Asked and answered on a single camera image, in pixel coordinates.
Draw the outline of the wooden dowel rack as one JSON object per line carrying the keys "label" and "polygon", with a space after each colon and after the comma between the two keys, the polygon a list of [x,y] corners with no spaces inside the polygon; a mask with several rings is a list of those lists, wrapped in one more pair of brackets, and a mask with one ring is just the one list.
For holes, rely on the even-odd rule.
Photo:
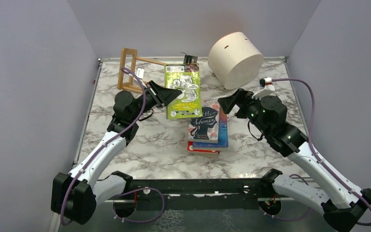
{"label": "wooden dowel rack", "polygon": [[143,58],[138,56],[137,49],[131,49],[131,48],[122,48],[121,50],[121,57],[120,57],[120,70],[118,73],[118,81],[117,81],[117,89],[119,90],[127,90],[127,91],[133,91],[133,92],[141,92],[141,88],[139,86],[134,85],[134,77],[130,72],[128,75],[128,81],[124,82],[124,75],[126,72],[122,71],[122,68],[126,68],[126,58],[127,56],[131,56],[131,64],[128,68],[131,72],[136,72],[136,64],[137,61],[142,61],[146,63],[156,64],[160,66],[165,66],[168,63],[156,61],[155,59],[151,58]]}

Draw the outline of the lime green paperback book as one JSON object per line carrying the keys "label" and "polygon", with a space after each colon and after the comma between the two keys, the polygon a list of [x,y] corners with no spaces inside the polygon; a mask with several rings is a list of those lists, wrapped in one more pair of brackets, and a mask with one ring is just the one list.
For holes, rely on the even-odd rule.
{"label": "lime green paperback book", "polygon": [[167,106],[167,119],[202,116],[200,67],[198,64],[165,65],[165,87],[181,94]]}

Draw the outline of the floral cover book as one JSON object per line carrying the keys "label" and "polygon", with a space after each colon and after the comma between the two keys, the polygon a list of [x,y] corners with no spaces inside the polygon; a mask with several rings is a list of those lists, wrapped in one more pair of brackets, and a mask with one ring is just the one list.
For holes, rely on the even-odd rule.
{"label": "floral cover book", "polygon": [[201,104],[202,116],[190,119],[187,140],[191,142],[217,143],[220,112],[218,99],[203,100]]}

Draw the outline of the blue cover paperback book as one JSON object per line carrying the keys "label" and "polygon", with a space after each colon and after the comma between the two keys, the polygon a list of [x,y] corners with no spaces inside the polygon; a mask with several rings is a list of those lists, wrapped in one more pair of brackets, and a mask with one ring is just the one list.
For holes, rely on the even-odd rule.
{"label": "blue cover paperback book", "polygon": [[192,142],[196,150],[225,151],[228,149],[228,120],[227,115],[220,108],[219,111],[219,135],[217,143]]}

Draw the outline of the dark green hardcover book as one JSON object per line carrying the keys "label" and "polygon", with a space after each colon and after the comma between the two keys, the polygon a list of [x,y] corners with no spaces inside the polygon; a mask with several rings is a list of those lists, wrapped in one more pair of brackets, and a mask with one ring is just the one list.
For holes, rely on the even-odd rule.
{"label": "dark green hardcover book", "polygon": [[188,63],[189,64],[197,64],[197,62],[198,62],[198,57],[197,56],[188,55]]}

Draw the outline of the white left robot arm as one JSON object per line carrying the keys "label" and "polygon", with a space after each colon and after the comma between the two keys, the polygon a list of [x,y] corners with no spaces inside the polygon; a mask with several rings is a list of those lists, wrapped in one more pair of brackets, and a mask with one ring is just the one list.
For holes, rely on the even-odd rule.
{"label": "white left robot arm", "polygon": [[154,81],[143,85],[143,93],[134,98],[122,90],[114,98],[114,114],[100,143],[67,174],[58,173],[53,179],[51,210],[78,224],[87,223],[98,205],[117,195],[128,195],[132,176],[115,171],[99,177],[133,140],[139,128],[137,121],[153,107],[167,106],[181,95],[181,90],[161,87]]}

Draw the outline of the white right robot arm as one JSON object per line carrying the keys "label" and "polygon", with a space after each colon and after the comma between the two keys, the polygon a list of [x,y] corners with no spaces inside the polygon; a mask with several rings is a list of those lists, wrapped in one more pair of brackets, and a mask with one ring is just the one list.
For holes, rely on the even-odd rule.
{"label": "white right robot arm", "polygon": [[256,98],[253,92],[238,89],[220,98],[225,114],[238,106],[237,118],[248,119],[272,149],[302,168],[318,188],[290,178],[277,169],[260,179],[263,193],[285,195],[320,213],[339,232],[349,232],[371,207],[371,189],[362,189],[340,174],[309,142],[300,129],[287,122],[287,107],[277,96]]}

